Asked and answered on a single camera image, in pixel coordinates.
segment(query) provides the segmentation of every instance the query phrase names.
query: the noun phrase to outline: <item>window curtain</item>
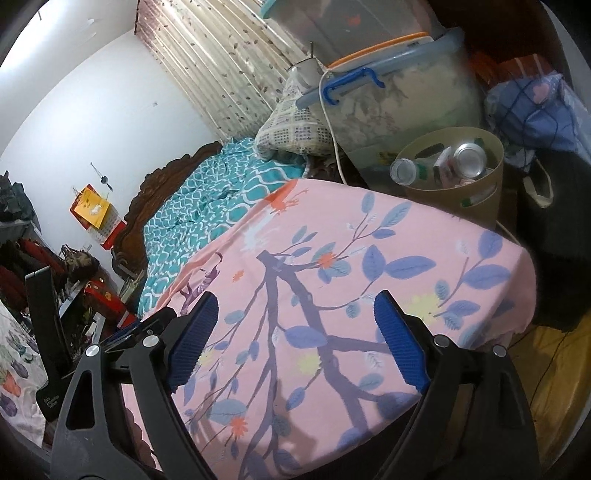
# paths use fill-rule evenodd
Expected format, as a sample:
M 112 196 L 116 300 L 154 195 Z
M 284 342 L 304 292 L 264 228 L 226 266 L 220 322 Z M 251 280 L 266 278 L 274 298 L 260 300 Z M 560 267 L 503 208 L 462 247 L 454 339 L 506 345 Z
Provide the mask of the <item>window curtain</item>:
M 260 0 L 139 0 L 136 35 L 222 141 L 254 137 L 305 58 Z

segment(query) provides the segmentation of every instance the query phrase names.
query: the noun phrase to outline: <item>clothes pile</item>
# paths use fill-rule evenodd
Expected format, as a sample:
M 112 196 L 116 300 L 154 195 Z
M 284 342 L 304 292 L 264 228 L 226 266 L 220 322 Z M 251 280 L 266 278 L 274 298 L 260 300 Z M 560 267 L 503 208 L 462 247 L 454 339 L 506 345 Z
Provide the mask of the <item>clothes pile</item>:
M 51 267 L 56 291 L 61 291 L 67 281 L 66 265 L 51 250 L 25 238 L 0 247 L 0 293 L 7 307 L 17 312 L 27 308 L 25 276 L 47 266 Z

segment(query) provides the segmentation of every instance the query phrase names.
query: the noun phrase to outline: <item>plastic storage box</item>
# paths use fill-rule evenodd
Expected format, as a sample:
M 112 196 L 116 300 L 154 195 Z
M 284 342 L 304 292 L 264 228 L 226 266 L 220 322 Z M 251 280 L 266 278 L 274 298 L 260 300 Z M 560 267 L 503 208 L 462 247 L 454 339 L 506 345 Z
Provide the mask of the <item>plastic storage box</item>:
M 389 166 L 406 145 L 441 128 L 482 123 L 480 90 L 459 28 L 334 78 L 323 84 L 323 95 L 337 142 L 368 186 L 383 193 L 400 193 Z M 297 106 L 324 119 L 318 90 Z
M 315 55 L 327 66 L 394 38 L 443 33 L 425 0 L 267 0 L 261 15 L 302 44 L 314 42 Z

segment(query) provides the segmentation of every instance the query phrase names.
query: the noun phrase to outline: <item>patterned fabric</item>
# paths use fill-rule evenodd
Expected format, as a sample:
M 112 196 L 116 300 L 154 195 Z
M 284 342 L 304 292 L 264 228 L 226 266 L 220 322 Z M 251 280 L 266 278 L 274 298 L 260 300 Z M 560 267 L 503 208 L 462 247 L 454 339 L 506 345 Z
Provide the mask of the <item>patterned fabric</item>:
M 275 109 L 300 47 L 260 0 L 141 0 L 136 35 L 220 139 L 254 137 Z
M 265 161 L 252 138 L 227 144 L 185 180 L 144 227 L 148 280 L 138 314 L 152 309 L 191 256 L 237 223 L 259 200 L 302 176 L 303 159 L 293 165 Z
M 283 97 L 275 111 L 255 138 L 255 151 L 262 158 L 271 158 L 277 151 L 325 157 L 334 151 L 332 135 L 324 122 L 309 108 L 299 110 L 296 100 L 301 97 L 292 71 Z
M 46 381 L 35 339 L 0 302 L 0 414 L 37 446 L 43 442 L 46 421 L 35 394 Z
M 219 320 L 173 400 L 225 480 L 318 468 L 417 402 L 377 328 L 380 291 L 473 348 L 523 331 L 535 307 L 523 248 L 431 207 L 317 180 L 259 202 L 157 307 L 190 311 L 204 290 Z

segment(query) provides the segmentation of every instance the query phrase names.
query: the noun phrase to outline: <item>red clothing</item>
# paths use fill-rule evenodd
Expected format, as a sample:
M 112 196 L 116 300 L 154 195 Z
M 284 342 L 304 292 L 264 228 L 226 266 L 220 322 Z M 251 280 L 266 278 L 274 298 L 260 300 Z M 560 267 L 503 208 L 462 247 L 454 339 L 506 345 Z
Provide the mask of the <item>red clothing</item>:
M 25 284 L 9 269 L 0 265 L 0 290 L 4 293 L 9 307 L 19 312 L 23 311 L 27 303 Z
M 62 268 L 62 266 L 58 262 L 53 260 L 53 258 L 50 255 L 48 255 L 48 253 L 35 242 L 27 240 L 25 238 L 21 238 L 18 241 L 18 245 L 21 247 L 21 250 L 26 254 L 31 255 L 33 258 L 39 260 L 39 262 L 43 263 L 44 265 L 49 265 L 57 275 L 66 274 L 66 271 Z

